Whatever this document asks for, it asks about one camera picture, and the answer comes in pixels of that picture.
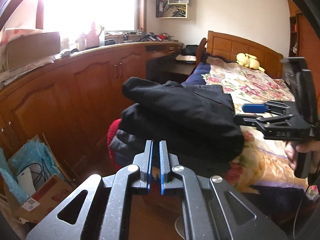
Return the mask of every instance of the bedspread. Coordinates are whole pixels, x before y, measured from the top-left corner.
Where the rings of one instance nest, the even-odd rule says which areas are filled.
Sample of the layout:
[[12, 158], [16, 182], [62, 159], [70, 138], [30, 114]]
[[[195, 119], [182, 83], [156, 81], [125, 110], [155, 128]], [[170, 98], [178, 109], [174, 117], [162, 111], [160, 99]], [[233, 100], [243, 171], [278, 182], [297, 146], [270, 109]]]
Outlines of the bedspread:
[[[236, 114], [243, 114], [242, 105], [263, 103], [268, 100], [294, 101], [294, 96], [281, 79], [252, 70], [237, 63], [225, 63], [219, 58], [208, 57], [211, 70], [203, 74], [207, 85], [220, 84], [225, 93], [232, 96]], [[260, 114], [271, 117], [271, 114]], [[288, 165], [284, 153], [285, 142], [265, 140], [254, 127], [241, 127], [245, 145], [241, 155], [231, 162], [232, 169], [225, 179], [242, 193], [259, 193], [251, 185], [271, 187], [295, 187], [306, 189], [306, 179], [298, 179]], [[307, 192], [309, 199], [319, 196], [315, 186]]]

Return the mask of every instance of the hand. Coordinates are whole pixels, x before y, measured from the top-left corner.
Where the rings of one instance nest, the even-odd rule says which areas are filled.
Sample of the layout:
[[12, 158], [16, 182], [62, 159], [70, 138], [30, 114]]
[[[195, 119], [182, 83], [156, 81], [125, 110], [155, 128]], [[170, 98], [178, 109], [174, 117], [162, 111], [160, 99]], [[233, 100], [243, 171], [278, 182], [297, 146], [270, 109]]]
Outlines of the hand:
[[[318, 168], [319, 163], [320, 163], [320, 141], [310, 140], [310, 141], [298, 144], [296, 147], [296, 150], [300, 153], [307, 153], [310, 151], [313, 152], [312, 162], [310, 165], [309, 172], [311, 174], [316, 173], [317, 172], [316, 169]], [[297, 158], [296, 158], [296, 156], [294, 156], [294, 149], [293, 149], [290, 142], [285, 147], [284, 152], [288, 156], [289, 166], [293, 170], [295, 170], [297, 167]]]

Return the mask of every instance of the yellow plush toy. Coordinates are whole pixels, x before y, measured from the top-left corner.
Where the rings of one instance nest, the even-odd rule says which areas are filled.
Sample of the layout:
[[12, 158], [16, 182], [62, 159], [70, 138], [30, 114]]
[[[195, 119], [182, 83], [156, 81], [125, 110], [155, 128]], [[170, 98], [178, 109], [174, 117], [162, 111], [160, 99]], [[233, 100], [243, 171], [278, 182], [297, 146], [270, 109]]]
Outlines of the yellow plush toy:
[[257, 57], [255, 56], [252, 56], [248, 53], [239, 53], [236, 58], [237, 58], [237, 63], [241, 66], [245, 66], [255, 70], [258, 69], [262, 72], [265, 72], [265, 70], [262, 67], [260, 67], [260, 63]]

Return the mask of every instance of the wooden window frame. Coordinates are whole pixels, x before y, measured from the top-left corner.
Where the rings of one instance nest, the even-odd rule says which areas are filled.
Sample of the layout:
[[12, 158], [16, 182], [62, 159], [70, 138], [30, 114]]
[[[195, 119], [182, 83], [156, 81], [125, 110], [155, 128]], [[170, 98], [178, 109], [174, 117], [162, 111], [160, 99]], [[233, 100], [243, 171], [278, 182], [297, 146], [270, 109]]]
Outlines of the wooden window frame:
[[[147, 0], [137, 0], [136, 2], [136, 23], [137, 29], [144, 32], [147, 31]], [[43, 0], [38, 0], [37, 13], [36, 13], [36, 29], [43, 30], [43, 17], [44, 17], [44, 3]]]

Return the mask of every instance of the bright window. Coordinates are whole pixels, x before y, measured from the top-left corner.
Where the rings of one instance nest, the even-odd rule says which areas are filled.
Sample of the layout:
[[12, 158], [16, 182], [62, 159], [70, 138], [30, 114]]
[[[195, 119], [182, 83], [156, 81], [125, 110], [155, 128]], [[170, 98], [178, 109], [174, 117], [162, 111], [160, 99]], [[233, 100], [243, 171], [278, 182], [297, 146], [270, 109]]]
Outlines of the bright window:
[[44, 30], [59, 31], [70, 42], [88, 32], [91, 22], [106, 31], [134, 31], [136, 0], [43, 0]]

